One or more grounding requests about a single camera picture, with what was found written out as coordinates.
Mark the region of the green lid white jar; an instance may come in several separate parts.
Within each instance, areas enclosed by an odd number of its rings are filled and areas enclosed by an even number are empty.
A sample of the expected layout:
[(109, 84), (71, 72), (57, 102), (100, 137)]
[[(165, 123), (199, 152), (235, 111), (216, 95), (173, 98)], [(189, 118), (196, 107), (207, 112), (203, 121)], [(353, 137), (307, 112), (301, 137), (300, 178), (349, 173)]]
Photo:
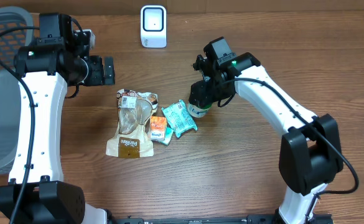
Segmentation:
[(187, 104), (187, 111), (194, 118), (203, 118), (211, 108), (211, 105), (207, 105), (204, 108), (199, 108), (191, 103)]

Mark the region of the teal white snack packet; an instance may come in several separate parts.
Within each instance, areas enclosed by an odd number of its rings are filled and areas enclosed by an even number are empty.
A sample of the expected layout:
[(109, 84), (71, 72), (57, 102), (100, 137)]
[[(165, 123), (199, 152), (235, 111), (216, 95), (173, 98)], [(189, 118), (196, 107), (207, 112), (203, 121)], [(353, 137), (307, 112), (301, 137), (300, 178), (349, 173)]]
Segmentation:
[(177, 138), (180, 138), (183, 133), (191, 129), (198, 130), (183, 100), (179, 100), (166, 108), (162, 108), (162, 112)]

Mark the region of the small teal white packet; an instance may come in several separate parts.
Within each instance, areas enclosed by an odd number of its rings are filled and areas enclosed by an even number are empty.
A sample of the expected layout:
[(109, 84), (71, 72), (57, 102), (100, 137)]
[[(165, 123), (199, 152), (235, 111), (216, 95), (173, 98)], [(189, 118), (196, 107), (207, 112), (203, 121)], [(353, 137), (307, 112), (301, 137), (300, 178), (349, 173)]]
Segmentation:
[(161, 141), (161, 143), (168, 146), (170, 141), (172, 140), (173, 133), (174, 133), (174, 130), (170, 127), (167, 127), (166, 133), (165, 133), (165, 138), (163, 141)]

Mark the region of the orange snack packet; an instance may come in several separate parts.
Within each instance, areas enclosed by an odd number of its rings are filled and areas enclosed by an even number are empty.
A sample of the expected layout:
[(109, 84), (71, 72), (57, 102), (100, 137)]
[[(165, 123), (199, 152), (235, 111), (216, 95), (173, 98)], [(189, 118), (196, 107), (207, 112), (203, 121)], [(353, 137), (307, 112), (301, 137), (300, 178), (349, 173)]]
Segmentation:
[(150, 118), (150, 138), (153, 141), (165, 140), (167, 129), (167, 119), (162, 116), (151, 116)]

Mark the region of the clear brown bread bag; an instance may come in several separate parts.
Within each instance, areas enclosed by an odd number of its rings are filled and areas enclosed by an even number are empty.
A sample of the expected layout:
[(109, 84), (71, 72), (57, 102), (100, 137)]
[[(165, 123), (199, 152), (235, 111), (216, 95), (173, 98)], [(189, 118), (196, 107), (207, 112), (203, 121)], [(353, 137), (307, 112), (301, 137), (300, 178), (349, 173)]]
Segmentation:
[(106, 143), (106, 155), (123, 159), (153, 156), (154, 146), (146, 124), (157, 111), (157, 94), (121, 89), (116, 96), (118, 125), (114, 136)]

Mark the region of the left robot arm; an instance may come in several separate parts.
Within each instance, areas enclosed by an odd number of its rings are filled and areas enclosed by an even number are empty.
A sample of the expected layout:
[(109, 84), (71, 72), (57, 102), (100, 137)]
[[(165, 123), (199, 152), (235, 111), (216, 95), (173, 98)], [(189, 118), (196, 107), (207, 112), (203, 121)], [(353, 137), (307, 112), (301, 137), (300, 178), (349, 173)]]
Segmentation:
[(62, 108), (70, 86), (114, 85), (113, 59), (90, 55), (95, 37), (66, 14), (39, 16), (39, 36), (21, 47), (10, 74), (20, 87), (16, 155), (0, 211), (11, 223), (113, 223), (107, 209), (86, 203), (65, 183), (60, 159)]

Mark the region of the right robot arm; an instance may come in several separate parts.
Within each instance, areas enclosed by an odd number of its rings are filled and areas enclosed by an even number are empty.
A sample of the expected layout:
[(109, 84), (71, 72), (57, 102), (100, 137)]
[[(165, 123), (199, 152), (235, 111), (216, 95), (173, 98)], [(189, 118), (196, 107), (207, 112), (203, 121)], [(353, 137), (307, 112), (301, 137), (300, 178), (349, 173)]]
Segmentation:
[(274, 215), (250, 215), (248, 223), (332, 223), (314, 207), (336, 174), (343, 169), (336, 120), (317, 116), (294, 101), (249, 52), (234, 53), (224, 37), (209, 42), (193, 64), (203, 79), (190, 89), (187, 110), (201, 118), (213, 103), (223, 106), (238, 95), (249, 101), (281, 137), (279, 171), (287, 185)]

